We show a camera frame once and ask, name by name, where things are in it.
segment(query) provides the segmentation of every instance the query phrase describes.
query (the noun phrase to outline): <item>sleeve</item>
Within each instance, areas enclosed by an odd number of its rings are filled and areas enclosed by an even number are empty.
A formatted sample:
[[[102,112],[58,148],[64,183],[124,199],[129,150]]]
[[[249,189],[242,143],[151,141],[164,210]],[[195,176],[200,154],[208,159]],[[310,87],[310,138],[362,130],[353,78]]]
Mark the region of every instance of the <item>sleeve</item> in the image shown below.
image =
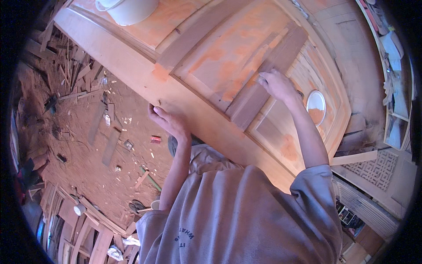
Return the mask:
[[[157,238],[161,238],[167,218],[168,213],[152,210],[144,214],[136,222],[136,232],[141,244],[139,247],[139,263],[144,263],[150,251],[152,251],[152,254],[157,253],[159,243],[154,242]]]
[[[333,173],[327,164],[307,168],[295,178],[290,192],[338,257],[342,230],[335,207],[332,178]]]

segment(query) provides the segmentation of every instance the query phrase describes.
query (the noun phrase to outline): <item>gray sweatshirt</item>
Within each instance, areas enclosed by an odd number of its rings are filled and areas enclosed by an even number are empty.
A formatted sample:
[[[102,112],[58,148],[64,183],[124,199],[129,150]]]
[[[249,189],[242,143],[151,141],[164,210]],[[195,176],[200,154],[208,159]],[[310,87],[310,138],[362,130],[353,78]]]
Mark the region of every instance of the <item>gray sweatshirt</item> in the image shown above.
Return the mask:
[[[170,213],[149,211],[136,223],[139,263],[337,263],[331,179],[328,165],[305,169],[287,194],[259,168],[193,146]]]

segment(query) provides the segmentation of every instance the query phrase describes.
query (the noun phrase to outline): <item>dirt floor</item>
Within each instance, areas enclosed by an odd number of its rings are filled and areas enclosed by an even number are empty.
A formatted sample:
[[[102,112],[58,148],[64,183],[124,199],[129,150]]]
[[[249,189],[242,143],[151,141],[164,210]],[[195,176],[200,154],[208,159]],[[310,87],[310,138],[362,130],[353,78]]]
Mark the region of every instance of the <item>dirt floor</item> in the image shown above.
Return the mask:
[[[64,37],[60,41],[67,44]],[[149,207],[160,194],[148,179],[137,190],[133,187],[142,175],[139,166],[147,168],[162,187],[173,160],[167,147],[168,134],[148,118],[148,102],[107,72],[108,84],[103,88],[110,91],[106,92],[108,102],[115,104],[115,117],[124,131],[110,165],[103,165],[102,155],[113,128],[102,119],[94,146],[87,142],[101,93],[77,101],[75,98],[61,100],[55,114],[44,112],[44,103],[51,94],[56,93],[58,97],[69,94],[69,87],[58,70],[59,64],[66,63],[65,50],[57,52],[59,56],[53,63],[26,56],[27,64],[46,73],[51,91],[39,73],[25,63],[18,65],[17,76],[23,94],[17,118],[21,159],[35,157],[50,147],[51,163],[43,173],[44,180],[59,184],[68,193],[74,193],[72,186],[75,186],[79,194],[97,205],[109,219],[126,228],[134,217],[130,215],[128,203],[137,199]],[[161,144],[150,143],[151,135],[160,136]],[[123,147],[127,139],[133,143],[131,151]],[[57,154],[66,157],[67,162],[61,162]],[[120,166],[121,171],[116,172],[116,166]]]

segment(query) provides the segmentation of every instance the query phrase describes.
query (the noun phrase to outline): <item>lattice panel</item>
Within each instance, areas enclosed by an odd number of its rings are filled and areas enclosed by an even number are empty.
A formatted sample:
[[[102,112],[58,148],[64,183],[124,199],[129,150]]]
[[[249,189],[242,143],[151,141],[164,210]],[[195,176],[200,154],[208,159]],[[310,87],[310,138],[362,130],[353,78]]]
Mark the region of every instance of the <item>lattice panel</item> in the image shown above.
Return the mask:
[[[342,165],[371,182],[383,191],[387,191],[398,156],[388,150],[378,151],[376,160]]]

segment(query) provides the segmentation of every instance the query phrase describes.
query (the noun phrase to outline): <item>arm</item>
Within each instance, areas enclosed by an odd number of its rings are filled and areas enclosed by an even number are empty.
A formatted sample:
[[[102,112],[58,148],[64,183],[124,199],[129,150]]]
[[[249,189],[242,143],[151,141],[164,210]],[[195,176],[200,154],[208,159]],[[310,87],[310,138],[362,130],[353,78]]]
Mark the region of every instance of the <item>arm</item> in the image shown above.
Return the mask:
[[[176,154],[160,196],[160,210],[169,212],[189,174],[192,138],[181,117],[169,114],[152,104],[148,106],[148,116],[177,139]]]
[[[275,99],[283,101],[292,114],[305,167],[328,164],[324,142],[290,79],[274,69],[260,76],[258,82]]]

